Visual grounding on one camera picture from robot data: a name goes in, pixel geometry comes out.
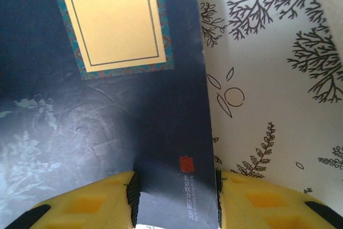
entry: book cover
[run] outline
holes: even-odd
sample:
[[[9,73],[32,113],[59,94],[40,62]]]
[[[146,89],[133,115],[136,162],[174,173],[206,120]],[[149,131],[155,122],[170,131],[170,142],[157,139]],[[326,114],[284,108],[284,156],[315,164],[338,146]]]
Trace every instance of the book cover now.
[[[2,0],[1,226],[134,169],[139,224],[217,229],[198,1],[106,1]]]

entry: leaf illustration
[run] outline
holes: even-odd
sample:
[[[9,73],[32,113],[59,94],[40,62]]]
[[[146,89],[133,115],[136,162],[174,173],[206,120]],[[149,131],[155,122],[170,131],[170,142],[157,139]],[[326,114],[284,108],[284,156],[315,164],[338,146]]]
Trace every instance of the leaf illustration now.
[[[254,171],[250,171],[249,175],[251,177],[255,177],[255,178],[264,178],[264,175],[257,173],[257,172],[254,172]]]
[[[214,45],[217,45],[218,43],[216,41],[213,40],[213,38],[208,38],[206,41],[206,44],[209,46],[211,45],[211,47],[213,48]]]
[[[295,162],[295,165],[300,168],[301,170],[304,170],[304,166],[302,165],[302,163],[299,163],[299,162]]]
[[[208,81],[212,84],[212,86],[216,87],[217,89],[221,89],[221,85],[217,79],[215,79],[213,76],[207,74]]]
[[[266,137],[264,137],[264,143],[261,143],[261,146],[264,151],[259,148],[256,148],[256,153],[260,157],[260,159],[256,158],[256,156],[251,155],[250,159],[252,165],[247,161],[242,161],[243,166],[237,165],[238,170],[241,174],[248,175],[255,178],[263,178],[264,175],[260,174],[259,172],[266,171],[267,167],[262,166],[261,164],[269,164],[270,159],[264,158],[265,155],[270,155],[272,153],[271,147],[274,145],[273,140],[275,139],[274,133],[276,132],[274,125],[272,122],[268,123]]]
[[[268,164],[268,163],[270,163],[270,159],[269,159],[269,158],[261,159],[261,160],[260,160],[260,163],[261,163],[261,164]]]
[[[252,170],[252,165],[251,165],[251,164],[249,164],[249,163],[246,162],[246,161],[243,161],[242,163],[243,163],[243,165],[246,167],[246,169]]]
[[[229,109],[229,106],[226,104],[226,101],[223,99],[223,97],[219,94],[217,94],[217,101],[220,105],[220,107],[224,110],[224,112],[232,118],[231,111]]]
[[[261,143],[262,149],[266,150],[268,147],[265,143]]]
[[[254,166],[257,166],[258,165],[258,160],[255,156],[251,155],[250,156],[250,159],[251,159],[251,162]]]
[[[226,81],[228,82],[229,80],[231,80],[233,75],[234,75],[234,68],[232,67],[226,75]]]
[[[337,146],[333,148],[333,152],[332,152],[336,157],[339,157],[341,159],[343,159],[343,146]]]
[[[224,19],[221,19],[221,18],[217,18],[217,19],[214,19],[212,21],[213,24],[219,24],[219,23],[222,23],[224,21]]]
[[[7,116],[8,114],[12,113],[12,111],[3,111],[0,112],[0,118],[4,118],[5,116]]]
[[[237,165],[237,168],[242,174],[248,175],[247,170],[243,168],[241,165]]]
[[[256,167],[255,167],[255,170],[256,170],[256,171],[259,171],[259,172],[266,171],[266,169],[267,169],[267,168],[266,168],[265,166],[256,166]]]
[[[259,148],[256,148],[256,153],[260,158],[263,156],[263,152]]]

